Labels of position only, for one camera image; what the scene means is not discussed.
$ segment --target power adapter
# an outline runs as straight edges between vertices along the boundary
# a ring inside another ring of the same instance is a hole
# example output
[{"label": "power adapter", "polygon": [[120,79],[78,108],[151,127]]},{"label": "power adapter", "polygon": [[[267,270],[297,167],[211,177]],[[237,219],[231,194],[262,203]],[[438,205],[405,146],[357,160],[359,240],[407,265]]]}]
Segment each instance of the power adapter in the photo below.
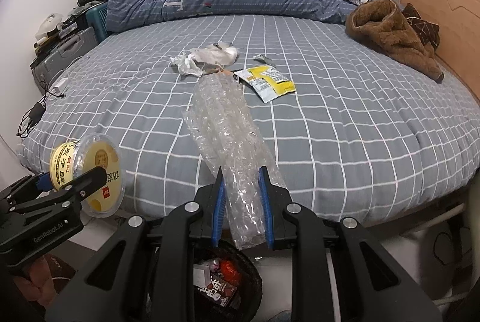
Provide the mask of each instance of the power adapter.
[{"label": "power adapter", "polygon": [[45,106],[39,102],[36,102],[30,113],[28,113],[28,117],[30,118],[32,124],[37,124],[40,120],[42,120],[44,113]]},{"label": "power adapter", "polygon": [[61,95],[65,91],[67,83],[68,83],[68,78],[67,77],[62,78],[52,88],[52,93],[56,95]]}]

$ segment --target gray suitcase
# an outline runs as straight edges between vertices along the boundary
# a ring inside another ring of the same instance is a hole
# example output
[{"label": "gray suitcase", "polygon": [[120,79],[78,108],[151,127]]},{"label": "gray suitcase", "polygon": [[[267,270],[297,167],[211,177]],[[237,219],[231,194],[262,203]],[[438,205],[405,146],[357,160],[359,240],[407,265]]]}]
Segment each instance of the gray suitcase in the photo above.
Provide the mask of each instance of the gray suitcase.
[{"label": "gray suitcase", "polygon": [[93,27],[89,27],[70,36],[54,48],[50,55],[32,70],[35,83],[41,92],[44,92],[44,88],[40,85],[40,82],[45,81],[47,87],[50,88],[54,79],[70,66],[75,59],[85,55],[97,45],[95,31]]}]

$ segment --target brown fleece jacket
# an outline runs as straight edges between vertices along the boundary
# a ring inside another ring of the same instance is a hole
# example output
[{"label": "brown fleece jacket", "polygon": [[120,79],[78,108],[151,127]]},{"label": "brown fleece jacket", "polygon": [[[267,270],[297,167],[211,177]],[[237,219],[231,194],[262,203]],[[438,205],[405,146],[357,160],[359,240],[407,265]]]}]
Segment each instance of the brown fleece jacket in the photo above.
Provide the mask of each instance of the brown fleece jacket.
[{"label": "brown fleece jacket", "polygon": [[392,0],[375,0],[360,5],[346,19],[346,33],[437,83],[443,80],[443,73],[434,59],[434,48],[430,43],[422,44]]}]

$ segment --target bed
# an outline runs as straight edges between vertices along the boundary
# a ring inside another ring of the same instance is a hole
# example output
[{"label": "bed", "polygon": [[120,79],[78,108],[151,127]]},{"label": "bed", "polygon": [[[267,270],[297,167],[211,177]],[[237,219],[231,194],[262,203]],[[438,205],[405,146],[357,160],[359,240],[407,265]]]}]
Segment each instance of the bed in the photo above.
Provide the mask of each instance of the bed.
[{"label": "bed", "polygon": [[343,25],[266,14],[178,18],[108,37],[69,68],[67,96],[48,100],[22,164],[47,171],[59,144],[102,132],[121,147],[124,211],[159,217],[191,200],[214,178],[183,121],[197,78],[179,76],[170,58],[220,40],[239,50],[232,69],[265,53],[295,82],[295,94],[270,104],[248,86],[245,99],[292,199],[320,216],[385,221],[466,185],[480,165],[480,107],[454,64],[436,84]]}]

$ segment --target snack wrapper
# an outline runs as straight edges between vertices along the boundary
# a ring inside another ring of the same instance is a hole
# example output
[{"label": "snack wrapper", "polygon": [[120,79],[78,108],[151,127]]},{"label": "snack wrapper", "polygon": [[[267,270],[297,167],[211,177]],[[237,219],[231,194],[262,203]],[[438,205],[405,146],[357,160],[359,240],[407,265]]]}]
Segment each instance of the snack wrapper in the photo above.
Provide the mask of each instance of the snack wrapper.
[{"label": "snack wrapper", "polygon": [[196,290],[221,307],[226,307],[237,291],[234,285],[227,283],[214,274],[210,275],[212,282],[206,287],[195,287]]},{"label": "snack wrapper", "polygon": [[296,90],[295,84],[273,66],[251,67],[235,74],[247,82],[265,103]]}]

